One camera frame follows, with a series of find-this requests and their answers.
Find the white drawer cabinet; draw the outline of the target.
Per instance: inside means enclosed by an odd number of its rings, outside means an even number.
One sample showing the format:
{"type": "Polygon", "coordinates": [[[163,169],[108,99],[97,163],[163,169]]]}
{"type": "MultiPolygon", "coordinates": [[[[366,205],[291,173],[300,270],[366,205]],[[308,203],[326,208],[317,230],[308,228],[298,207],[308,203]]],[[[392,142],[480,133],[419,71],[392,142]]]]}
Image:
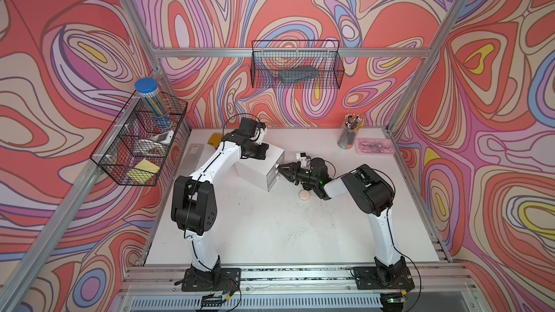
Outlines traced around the white drawer cabinet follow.
{"type": "Polygon", "coordinates": [[[285,150],[272,144],[266,152],[264,160],[249,158],[235,164],[238,176],[251,185],[269,192],[278,178],[277,167],[284,163],[285,150]]]}

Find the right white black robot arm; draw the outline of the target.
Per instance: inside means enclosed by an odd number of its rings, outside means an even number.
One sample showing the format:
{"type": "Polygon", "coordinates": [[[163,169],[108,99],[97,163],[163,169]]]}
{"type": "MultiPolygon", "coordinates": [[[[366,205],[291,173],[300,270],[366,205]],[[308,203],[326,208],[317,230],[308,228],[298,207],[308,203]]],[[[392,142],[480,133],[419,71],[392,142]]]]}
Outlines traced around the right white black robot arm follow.
{"type": "Polygon", "coordinates": [[[327,161],[317,157],[304,168],[297,161],[276,167],[287,181],[314,192],[322,200],[349,196],[368,216],[375,244],[374,261],[381,270],[397,274],[406,267],[406,258],[397,249],[390,209],[395,199],[395,188],[384,173],[363,164],[333,179],[328,173],[327,161]]]}

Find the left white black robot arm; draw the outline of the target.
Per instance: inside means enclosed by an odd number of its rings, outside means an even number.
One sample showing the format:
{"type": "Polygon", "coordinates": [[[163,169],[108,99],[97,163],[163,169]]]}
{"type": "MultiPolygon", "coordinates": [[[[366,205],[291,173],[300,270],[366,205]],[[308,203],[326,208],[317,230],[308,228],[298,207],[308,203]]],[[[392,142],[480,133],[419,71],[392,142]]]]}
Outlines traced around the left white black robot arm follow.
{"type": "Polygon", "coordinates": [[[212,272],[220,264],[220,257],[208,237],[218,214],[215,183],[243,158],[264,160],[269,147],[263,142],[266,134],[266,129],[258,129],[251,137],[236,129],[224,135],[206,163],[190,175],[175,180],[171,220],[191,244],[194,269],[212,272]]]}

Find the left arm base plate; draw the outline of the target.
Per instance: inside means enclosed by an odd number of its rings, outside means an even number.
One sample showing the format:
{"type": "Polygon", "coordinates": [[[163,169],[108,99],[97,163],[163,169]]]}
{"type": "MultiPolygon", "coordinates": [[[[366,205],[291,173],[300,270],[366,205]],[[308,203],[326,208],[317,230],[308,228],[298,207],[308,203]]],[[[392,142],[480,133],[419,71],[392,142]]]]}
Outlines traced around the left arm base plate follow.
{"type": "Polygon", "coordinates": [[[183,292],[223,291],[232,293],[240,288],[240,268],[219,268],[210,272],[190,267],[185,271],[184,278],[176,285],[183,292]]]}

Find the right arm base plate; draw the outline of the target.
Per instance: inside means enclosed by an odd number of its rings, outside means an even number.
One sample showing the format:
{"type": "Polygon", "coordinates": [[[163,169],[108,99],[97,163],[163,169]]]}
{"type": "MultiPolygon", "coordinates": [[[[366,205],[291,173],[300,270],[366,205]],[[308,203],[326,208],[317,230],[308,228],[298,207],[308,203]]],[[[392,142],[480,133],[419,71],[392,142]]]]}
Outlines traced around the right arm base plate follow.
{"type": "Polygon", "coordinates": [[[394,290],[410,292],[415,283],[406,265],[390,267],[353,267],[351,274],[358,290],[394,290]]]}

